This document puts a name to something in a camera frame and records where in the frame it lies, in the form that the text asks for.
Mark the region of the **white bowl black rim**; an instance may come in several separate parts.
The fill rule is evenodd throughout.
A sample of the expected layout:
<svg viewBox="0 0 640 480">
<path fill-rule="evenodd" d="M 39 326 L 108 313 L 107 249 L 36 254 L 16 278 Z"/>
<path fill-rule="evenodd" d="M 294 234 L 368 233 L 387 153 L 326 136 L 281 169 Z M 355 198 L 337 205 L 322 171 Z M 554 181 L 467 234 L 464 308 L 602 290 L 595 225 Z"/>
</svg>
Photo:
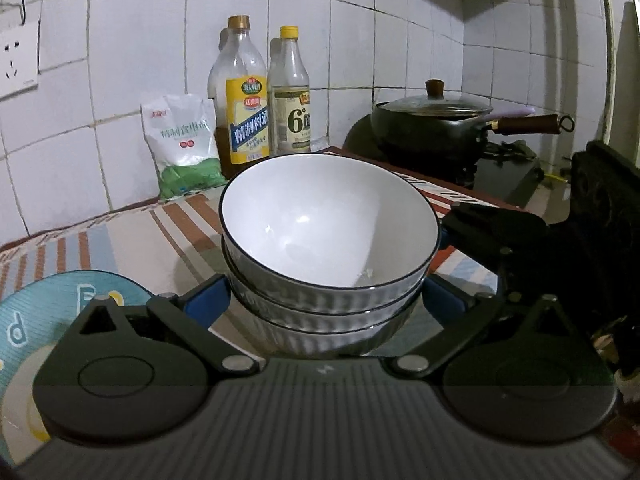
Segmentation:
<svg viewBox="0 0 640 480">
<path fill-rule="evenodd" d="M 287 307 L 355 312 L 399 299 L 439 248 L 434 206 L 412 184 L 362 160 L 327 154 L 258 162 L 221 193 L 232 262 Z"/>
</svg>

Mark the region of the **blue egg pattern plate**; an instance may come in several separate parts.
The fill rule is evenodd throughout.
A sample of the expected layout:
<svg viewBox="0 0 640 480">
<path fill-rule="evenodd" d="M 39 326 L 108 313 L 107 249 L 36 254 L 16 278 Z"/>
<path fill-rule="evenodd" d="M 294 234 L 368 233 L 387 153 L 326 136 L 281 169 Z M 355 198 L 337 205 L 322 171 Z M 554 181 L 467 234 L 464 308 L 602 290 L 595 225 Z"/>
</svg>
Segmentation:
<svg viewBox="0 0 640 480">
<path fill-rule="evenodd" d="M 32 383 L 54 346 L 96 296 L 145 304 L 151 293 L 105 271 L 70 271 L 33 282 L 1 301 L 1 456 L 24 462 L 49 435 L 32 397 Z"/>
</svg>

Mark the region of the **striped woven table mat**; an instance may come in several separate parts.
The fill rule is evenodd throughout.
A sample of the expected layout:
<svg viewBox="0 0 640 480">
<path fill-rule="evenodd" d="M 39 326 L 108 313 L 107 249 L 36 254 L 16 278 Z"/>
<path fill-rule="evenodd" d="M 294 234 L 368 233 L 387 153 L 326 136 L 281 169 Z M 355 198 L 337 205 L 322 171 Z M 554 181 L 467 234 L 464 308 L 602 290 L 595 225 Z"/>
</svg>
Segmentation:
<svg viewBox="0 0 640 480">
<path fill-rule="evenodd" d="M 415 186 L 442 218 L 455 203 L 497 206 L 497 200 L 453 184 L 392 169 Z M 224 270 L 219 246 L 218 202 L 222 188 L 113 212 L 50 231 L 1 251 L 1 300 L 50 275 L 76 271 L 108 271 L 150 292 L 182 294 Z M 460 250 L 447 248 L 431 263 L 435 272 L 464 292 L 495 292 L 497 275 Z"/>
</svg>

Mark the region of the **gas stove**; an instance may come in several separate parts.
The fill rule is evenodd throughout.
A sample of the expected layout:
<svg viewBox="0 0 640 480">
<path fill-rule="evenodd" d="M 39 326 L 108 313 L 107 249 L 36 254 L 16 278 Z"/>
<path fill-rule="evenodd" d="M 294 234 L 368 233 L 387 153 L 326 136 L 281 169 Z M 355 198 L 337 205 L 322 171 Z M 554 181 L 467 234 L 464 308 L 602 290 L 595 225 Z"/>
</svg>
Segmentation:
<svg viewBox="0 0 640 480">
<path fill-rule="evenodd" d="M 488 142 L 477 162 L 473 190 L 524 208 L 543 180 L 540 159 L 524 141 Z"/>
</svg>

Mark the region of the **black wok with lid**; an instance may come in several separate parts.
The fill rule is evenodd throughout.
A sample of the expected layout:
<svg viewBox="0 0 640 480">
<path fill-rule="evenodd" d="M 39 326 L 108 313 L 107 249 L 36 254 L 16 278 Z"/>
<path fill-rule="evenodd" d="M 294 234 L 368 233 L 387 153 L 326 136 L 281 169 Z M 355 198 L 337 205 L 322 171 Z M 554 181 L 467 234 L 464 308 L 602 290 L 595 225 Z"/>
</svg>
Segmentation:
<svg viewBox="0 0 640 480">
<path fill-rule="evenodd" d="M 537 115 L 527 106 L 496 114 L 486 104 L 445 91 L 439 79 L 425 90 L 375 104 L 347 133 L 343 148 L 425 177 L 472 188 L 477 163 L 487 152 L 488 136 L 550 134 L 575 129 L 573 117 Z"/>
</svg>

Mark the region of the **white green salt bag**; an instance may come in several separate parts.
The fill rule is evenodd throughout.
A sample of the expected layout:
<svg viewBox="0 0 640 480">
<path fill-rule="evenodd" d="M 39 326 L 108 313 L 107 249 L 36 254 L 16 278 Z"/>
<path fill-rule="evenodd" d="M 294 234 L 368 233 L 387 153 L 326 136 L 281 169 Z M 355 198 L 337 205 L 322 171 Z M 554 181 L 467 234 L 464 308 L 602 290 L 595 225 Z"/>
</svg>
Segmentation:
<svg viewBox="0 0 640 480">
<path fill-rule="evenodd" d="M 142 104 L 141 116 L 163 200 L 226 183 L 214 136 L 212 100 L 168 94 Z"/>
</svg>

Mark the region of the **cooking wine bottle yellow label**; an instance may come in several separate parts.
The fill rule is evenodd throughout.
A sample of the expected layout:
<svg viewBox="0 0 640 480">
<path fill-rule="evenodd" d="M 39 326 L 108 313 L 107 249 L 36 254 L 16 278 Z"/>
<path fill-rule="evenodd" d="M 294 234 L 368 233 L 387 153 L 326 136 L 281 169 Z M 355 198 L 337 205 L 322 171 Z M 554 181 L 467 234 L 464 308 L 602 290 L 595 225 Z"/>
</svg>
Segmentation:
<svg viewBox="0 0 640 480">
<path fill-rule="evenodd" d="M 233 178 L 270 156 L 268 81 L 264 59 L 250 39 L 250 18 L 232 15 L 224 46 L 209 72 L 222 174 Z"/>
</svg>

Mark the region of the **vinegar bottle yellow cap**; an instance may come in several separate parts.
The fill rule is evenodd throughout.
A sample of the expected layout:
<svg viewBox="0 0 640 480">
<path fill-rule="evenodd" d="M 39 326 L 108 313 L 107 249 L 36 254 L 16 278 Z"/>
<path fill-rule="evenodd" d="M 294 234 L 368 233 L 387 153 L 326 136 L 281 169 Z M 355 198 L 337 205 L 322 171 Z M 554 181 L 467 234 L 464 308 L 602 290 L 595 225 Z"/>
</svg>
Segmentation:
<svg viewBox="0 0 640 480">
<path fill-rule="evenodd" d="M 276 155 L 310 152 L 310 82 L 298 40 L 298 27 L 284 25 L 280 37 L 271 41 L 268 96 L 270 140 Z"/>
</svg>

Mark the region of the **white wall socket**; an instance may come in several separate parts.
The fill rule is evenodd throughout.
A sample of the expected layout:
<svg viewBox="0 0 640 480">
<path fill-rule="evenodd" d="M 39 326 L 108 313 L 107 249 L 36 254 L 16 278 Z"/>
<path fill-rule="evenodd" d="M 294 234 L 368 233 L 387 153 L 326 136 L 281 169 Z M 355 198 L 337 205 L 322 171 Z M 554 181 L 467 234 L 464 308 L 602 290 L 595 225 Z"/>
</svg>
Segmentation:
<svg viewBox="0 0 640 480">
<path fill-rule="evenodd" d="M 0 48 L 0 98 L 37 87 L 39 23 L 4 30 Z"/>
</svg>

